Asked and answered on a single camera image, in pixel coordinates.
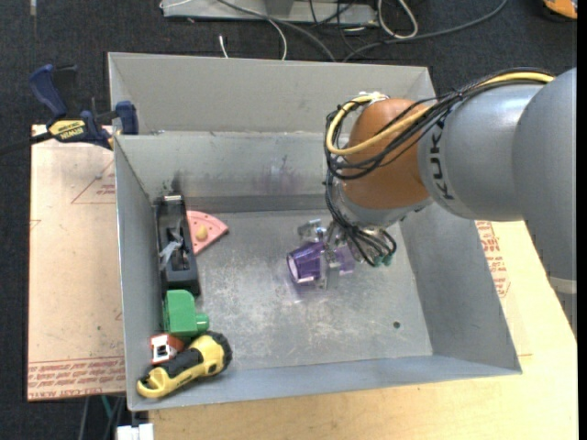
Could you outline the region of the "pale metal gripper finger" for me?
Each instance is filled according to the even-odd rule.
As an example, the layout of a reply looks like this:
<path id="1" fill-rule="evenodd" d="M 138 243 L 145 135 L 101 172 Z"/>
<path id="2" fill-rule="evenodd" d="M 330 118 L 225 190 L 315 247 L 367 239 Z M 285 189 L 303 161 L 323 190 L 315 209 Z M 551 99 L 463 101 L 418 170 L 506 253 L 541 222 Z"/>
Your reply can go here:
<path id="1" fill-rule="evenodd" d="M 320 219 L 309 220 L 297 228 L 300 243 L 305 244 L 324 244 L 327 241 L 328 228 L 322 225 Z"/>
<path id="2" fill-rule="evenodd" d="M 338 286 L 340 277 L 340 262 L 334 258 L 321 258 L 320 260 L 320 275 L 317 280 L 316 287 L 329 290 Z"/>

